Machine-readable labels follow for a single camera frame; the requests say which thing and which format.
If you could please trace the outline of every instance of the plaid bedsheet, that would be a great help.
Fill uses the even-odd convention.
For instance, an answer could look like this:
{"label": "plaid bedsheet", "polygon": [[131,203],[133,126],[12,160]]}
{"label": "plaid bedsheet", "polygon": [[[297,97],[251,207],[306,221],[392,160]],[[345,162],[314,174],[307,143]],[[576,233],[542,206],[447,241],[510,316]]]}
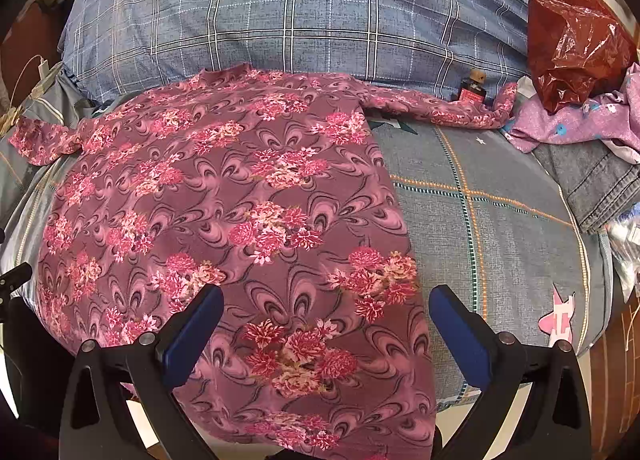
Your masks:
{"label": "plaid bedsheet", "polygon": [[528,0],[76,0],[60,41],[90,98],[250,62],[346,72],[451,99],[472,68],[488,96],[527,72]]}
{"label": "plaid bedsheet", "polygon": [[[613,270],[605,234],[582,234],[561,189],[497,131],[369,122],[396,188],[425,303],[448,284],[495,332],[583,353],[604,332]],[[475,400],[433,323],[438,410]]]}

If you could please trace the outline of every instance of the pillowcase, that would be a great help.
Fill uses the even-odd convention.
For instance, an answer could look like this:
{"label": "pillowcase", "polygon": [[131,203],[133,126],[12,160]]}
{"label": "pillowcase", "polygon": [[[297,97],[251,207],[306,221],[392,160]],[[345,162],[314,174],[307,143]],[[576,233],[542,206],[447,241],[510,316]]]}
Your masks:
{"label": "pillowcase", "polygon": [[345,72],[451,100],[472,68],[489,103],[527,73],[528,0],[76,0],[59,48],[104,101],[241,62]]}

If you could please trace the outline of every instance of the pink flower print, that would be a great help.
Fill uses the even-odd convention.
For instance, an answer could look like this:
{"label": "pink flower print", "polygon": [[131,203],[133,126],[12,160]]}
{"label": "pink flower print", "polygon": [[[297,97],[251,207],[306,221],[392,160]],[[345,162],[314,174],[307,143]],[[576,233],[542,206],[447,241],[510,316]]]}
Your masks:
{"label": "pink flower print", "polygon": [[99,125],[89,137],[89,140],[82,144],[82,153],[95,154],[105,147],[110,147],[113,143],[113,136],[111,136],[110,131],[110,126]]}
{"label": "pink flower print", "polygon": [[193,131],[190,137],[196,141],[193,150],[203,155],[215,147],[228,147],[229,144],[238,140],[238,135],[243,129],[238,122],[230,120],[222,125],[209,125]]}
{"label": "pink flower print", "polygon": [[122,344],[122,331],[107,330],[103,336],[104,344],[107,347],[120,346]]}
{"label": "pink flower print", "polygon": [[307,218],[308,216],[302,212],[300,207],[290,207],[282,215],[282,223],[287,227],[295,229],[297,227],[303,227]]}
{"label": "pink flower print", "polygon": [[331,348],[318,364],[318,374],[323,379],[345,379],[358,368],[357,359],[347,350]]}
{"label": "pink flower print", "polygon": [[301,227],[308,216],[299,207],[284,209],[273,202],[256,205],[245,216],[249,221],[229,230],[229,242],[238,247],[254,246],[251,257],[257,265],[271,263],[285,247],[312,249],[322,244],[320,231]]}
{"label": "pink flower print", "polygon": [[110,113],[107,113],[103,117],[103,119],[106,122],[111,122],[111,120],[121,119],[122,117],[126,117],[127,115],[133,113],[134,111],[137,111],[144,107],[143,104],[140,104],[140,103],[138,104],[130,104],[130,103],[131,103],[131,100],[126,102],[122,106],[118,106],[116,109],[114,109]]}
{"label": "pink flower print", "polygon": [[63,186],[63,196],[69,206],[81,204],[85,197],[89,197],[95,192],[95,185],[92,180],[98,173],[84,176],[82,173],[73,173]]}
{"label": "pink flower print", "polygon": [[244,427],[244,432],[248,434],[266,435],[273,431],[275,431],[275,428],[271,422],[256,422]]}
{"label": "pink flower print", "polygon": [[304,113],[306,102],[295,93],[270,93],[249,105],[249,110],[257,112],[267,122],[276,120],[285,112]]}
{"label": "pink flower print", "polygon": [[154,332],[158,330],[156,319],[150,315],[144,314],[140,321],[128,321],[122,329],[122,340],[127,344],[133,344],[135,340],[145,332]]}
{"label": "pink flower print", "polygon": [[236,225],[229,231],[229,241],[242,247],[252,244],[255,241],[254,225],[250,221]]}
{"label": "pink flower print", "polygon": [[107,169],[112,170],[115,169],[119,164],[123,164],[128,160],[131,160],[133,155],[142,149],[142,144],[131,144],[126,142],[120,146],[119,149],[115,151],[109,151],[107,153],[107,160],[109,163],[107,164]]}
{"label": "pink flower print", "polygon": [[300,448],[302,445],[319,447],[322,450],[335,447],[340,437],[329,432],[330,424],[317,414],[299,415],[296,413],[270,413],[259,422],[247,424],[245,433],[274,434],[276,441],[287,448]]}
{"label": "pink flower print", "polygon": [[303,176],[313,176],[319,175],[320,173],[329,169],[329,162],[327,160],[318,159],[318,160],[309,160],[305,162],[300,170],[300,174]]}
{"label": "pink flower print", "polygon": [[295,427],[278,429],[275,435],[276,443],[286,449],[294,449],[306,440],[305,430]]}
{"label": "pink flower print", "polygon": [[276,342],[283,332],[284,327],[274,325],[270,319],[265,319],[258,325],[249,323],[244,327],[244,337],[253,341],[260,350]]}
{"label": "pink flower print", "polygon": [[382,281],[383,276],[376,272],[359,268],[351,273],[345,288],[360,295],[376,294],[383,289]]}
{"label": "pink flower print", "polygon": [[313,370],[299,366],[281,366],[282,373],[271,379],[271,384],[285,398],[318,393],[321,388],[320,378]]}
{"label": "pink flower print", "polygon": [[418,274],[415,260],[409,256],[402,255],[397,250],[391,252],[389,259],[384,266],[385,273],[394,279],[413,280]]}
{"label": "pink flower print", "polygon": [[52,225],[47,224],[44,240],[49,252],[56,255],[59,250],[68,250],[73,242],[73,230],[71,223],[64,216],[60,216]]}
{"label": "pink flower print", "polygon": [[149,128],[151,133],[155,133],[161,139],[193,125],[193,117],[188,109],[171,107],[165,109],[161,115],[159,119],[155,119],[151,123]]}
{"label": "pink flower print", "polygon": [[127,211],[118,225],[107,235],[107,245],[115,250],[115,260],[121,263],[128,252],[146,254],[153,248],[154,239],[146,233],[148,222],[145,215]]}
{"label": "pink flower print", "polygon": [[82,297],[88,297],[96,291],[95,282],[100,277],[102,268],[94,257],[89,260],[86,251],[82,250],[76,259],[66,267],[65,273],[71,280],[72,298],[77,303]]}
{"label": "pink flower print", "polygon": [[256,151],[254,153],[254,158],[258,160],[258,162],[268,162],[269,160],[275,158],[277,155],[278,153],[273,149],[265,149],[264,151]]}
{"label": "pink flower print", "polygon": [[356,315],[370,323],[382,316],[387,304],[403,304],[418,291],[417,266],[410,256],[393,251],[384,259],[376,249],[358,247],[350,253],[349,262],[355,270],[349,275],[335,270],[327,283],[332,289],[353,292]]}
{"label": "pink flower print", "polygon": [[340,440],[338,435],[327,433],[326,431],[320,431],[315,436],[308,437],[307,443],[310,446],[319,447],[322,451],[326,451],[327,449],[335,447],[338,440]]}
{"label": "pink flower print", "polygon": [[166,260],[168,273],[156,271],[150,277],[151,286],[161,290],[172,313],[180,312],[206,284],[220,286],[226,275],[210,261],[199,266],[185,252],[170,255]]}
{"label": "pink flower print", "polygon": [[166,267],[171,272],[190,273],[196,268],[196,262],[189,254],[179,252],[166,259]]}
{"label": "pink flower print", "polygon": [[271,377],[278,367],[274,350],[255,350],[245,361],[251,366],[251,374],[258,377]]}
{"label": "pink flower print", "polygon": [[251,69],[246,72],[246,78],[255,78],[260,82],[275,82],[276,80],[280,80],[284,77],[284,73],[271,70],[269,72],[265,72],[262,70],[254,70]]}
{"label": "pink flower print", "polygon": [[338,287],[346,287],[349,276],[343,271],[336,269],[335,273],[329,274],[326,279],[331,290],[335,290]]}
{"label": "pink flower print", "polygon": [[173,154],[163,161],[147,160],[142,162],[138,166],[138,174],[130,180],[130,185],[135,188],[136,195],[153,194],[160,191],[163,185],[180,183],[184,179],[184,174],[179,169],[171,167],[171,164],[179,159],[177,154]]}
{"label": "pink flower print", "polygon": [[327,347],[327,341],[339,335],[331,321],[318,319],[315,328],[299,328],[287,337],[281,337],[283,332],[283,327],[267,319],[259,325],[249,323],[244,333],[257,345],[246,358],[252,374],[269,380],[282,396],[320,393],[326,381],[346,379],[356,372],[357,360],[349,352]]}
{"label": "pink flower print", "polygon": [[416,288],[410,283],[392,283],[385,290],[385,301],[389,305],[401,305],[415,295]]}
{"label": "pink flower print", "polygon": [[296,234],[291,238],[292,247],[302,247],[305,250],[312,249],[322,244],[320,231],[309,230],[306,227],[300,227]]}
{"label": "pink flower print", "polygon": [[367,322],[372,323],[380,319],[384,313],[385,302],[376,301],[370,295],[357,298],[355,300],[355,315],[364,317]]}
{"label": "pink flower print", "polygon": [[258,160],[252,166],[254,176],[263,177],[274,189],[281,190],[300,185],[309,176],[319,175],[329,169],[324,159],[311,160],[317,149],[303,147],[300,151],[278,154],[275,151],[256,152]]}
{"label": "pink flower print", "polygon": [[265,227],[255,238],[255,263],[271,263],[271,255],[284,247],[287,233],[282,227]]}
{"label": "pink flower print", "polygon": [[377,267],[382,260],[382,254],[371,247],[358,247],[349,255],[349,263],[355,268]]}
{"label": "pink flower print", "polygon": [[371,135],[366,127],[366,119],[360,112],[347,115],[343,112],[332,113],[326,117],[326,125],[317,123],[310,128],[310,133],[325,135],[331,142],[337,145],[348,143],[364,144],[367,136]]}
{"label": "pink flower print", "polygon": [[332,323],[329,319],[327,319],[327,321],[316,319],[316,331],[318,331],[320,338],[324,341],[327,339],[333,339],[337,335],[340,335],[340,332],[338,332],[338,325]]}
{"label": "pink flower print", "polygon": [[273,202],[262,202],[256,205],[250,212],[249,218],[255,224],[263,224],[267,227],[273,227],[280,223],[284,208]]}
{"label": "pink flower print", "polygon": [[210,261],[203,261],[202,264],[191,272],[191,284],[194,288],[200,289],[206,284],[220,286],[226,279],[226,274],[219,268],[214,267]]}
{"label": "pink flower print", "polygon": [[309,431],[327,431],[329,423],[320,415],[305,415],[300,419],[300,424]]}
{"label": "pink flower print", "polygon": [[142,254],[148,254],[149,250],[154,247],[154,239],[148,234],[142,234],[135,242],[134,249]]}
{"label": "pink flower print", "polygon": [[324,356],[326,345],[316,330],[296,330],[284,343],[282,354],[293,363],[310,363]]}
{"label": "pink flower print", "polygon": [[114,306],[109,307],[104,311],[104,318],[106,319],[107,326],[110,330],[122,326],[122,315],[120,314],[120,311]]}

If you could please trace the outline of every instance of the bottle label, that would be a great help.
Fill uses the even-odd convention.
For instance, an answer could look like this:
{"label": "bottle label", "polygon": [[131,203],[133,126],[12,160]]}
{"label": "bottle label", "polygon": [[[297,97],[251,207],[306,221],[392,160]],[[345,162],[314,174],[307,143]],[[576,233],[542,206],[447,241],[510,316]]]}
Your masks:
{"label": "bottle label", "polygon": [[464,88],[462,91],[460,91],[459,100],[469,100],[478,104],[482,104],[484,102],[484,98],[482,98],[482,96],[474,93],[473,91],[465,90]]}

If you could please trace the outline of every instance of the floral pattern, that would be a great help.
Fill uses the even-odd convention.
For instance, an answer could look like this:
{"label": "floral pattern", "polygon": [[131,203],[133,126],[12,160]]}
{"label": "floral pattern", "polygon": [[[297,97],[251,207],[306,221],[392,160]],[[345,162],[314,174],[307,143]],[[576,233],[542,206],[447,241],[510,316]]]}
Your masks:
{"label": "floral pattern", "polygon": [[113,246],[114,260],[121,263],[128,252],[148,253],[154,246],[154,238],[146,232],[145,215],[127,211],[117,226],[107,235],[107,244]]}
{"label": "floral pattern", "polygon": [[245,361],[252,375],[270,382],[285,398],[321,393],[327,382],[349,379],[358,368],[351,352],[326,346],[339,335],[337,328],[331,321],[318,319],[315,328],[296,329],[281,337],[285,329],[271,320],[250,323],[244,337],[257,349]]}
{"label": "floral pattern", "polygon": [[171,164],[180,159],[178,154],[172,154],[164,160],[156,162],[146,160],[138,165],[138,174],[130,181],[131,188],[137,196],[153,194],[162,189],[163,185],[180,183],[184,173]]}
{"label": "floral pattern", "polygon": [[96,292],[95,282],[102,273],[102,267],[94,257],[89,259],[86,251],[82,250],[66,268],[65,273],[69,276],[73,287],[72,299],[77,303],[82,296],[89,296]]}
{"label": "floral pattern", "polygon": [[199,129],[194,131],[192,135],[193,140],[196,141],[194,151],[199,155],[204,155],[213,148],[228,147],[238,139],[240,133],[242,133],[242,126],[234,120],[220,126]]}
{"label": "floral pattern", "polygon": [[113,170],[120,164],[124,164],[133,158],[133,155],[142,149],[142,144],[132,144],[130,142],[125,142],[119,149],[114,151],[109,151],[107,153],[107,160],[109,163],[107,164],[108,170]]}
{"label": "floral pattern", "polygon": [[287,189],[305,183],[309,177],[329,169],[327,160],[312,159],[317,153],[317,149],[310,147],[281,154],[273,149],[256,151],[254,158],[258,161],[251,169],[254,176],[263,177],[274,189]]}
{"label": "floral pattern", "polygon": [[171,314],[182,312],[203,286],[220,286],[226,277],[210,261],[203,261],[196,266],[195,260],[184,252],[169,256],[166,270],[167,273],[156,271],[151,276],[151,285],[153,289],[162,291],[168,299]]}
{"label": "floral pattern", "polygon": [[218,285],[222,319],[174,390],[194,422],[316,458],[428,458],[424,302],[364,110],[493,129],[505,96],[491,110],[242,65],[76,129],[21,117],[11,142],[32,164],[81,152],[44,232],[40,318],[71,353],[116,346]]}
{"label": "floral pattern", "polygon": [[55,216],[51,215],[44,229],[44,240],[49,252],[55,255],[60,250],[68,250],[73,241],[73,231],[74,228],[64,216],[56,220]]}
{"label": "floral pattern", "polygon": [[331,424],[319,414],[298,415],[278,411],[268,413],[259,422],[247,424],[245,433],[273,436],[275,443],[287,449],[306,445],[322,451],[333,448],[340,440],[330,432]]}
{"label": "floral pattern", "polygon": [[276,120],[285,113],[304,113],[308,106],[295,93],[270,93],[251,104],[263,120]]}
{"label": "floral pattern", "polygon": [[418,292],[415,284],[415,260],[394,250],[384,259],[376,249],[359,247],[349,254],[355,269],[349,275],[342,270],[329,274],[331,288],[350,291],[355,299],[355,313],[369,323],[380,319],[386,305],[400,305]]}
{"label": "floral pattern", "polygon": [[68,205],[81,204],[82,199],[89,197],[95,192],[94,178],[98,173],[91,173],[84,176],[82,173],[73,173],[63,185],[62,195]]}
{"label": "floral pattern", "polygon": [[311,133],[321,133],[338,145],[364,144],[367,136],[371,135],[367,127],[367,120],[360,112],[332,113],[327,115],[326,123],[317,123],[310,129]]}
{"label": "floral pattern", "polygon": [[273,202],[263,202],[246,214],[244,223],[229,231],[229,241],[239,247],[251,245],[254,263],[271,263],[271,257],[283,250],[313,249],[322,244],[320,231],[306,226],[307,215],[300,207],[285,209]]}

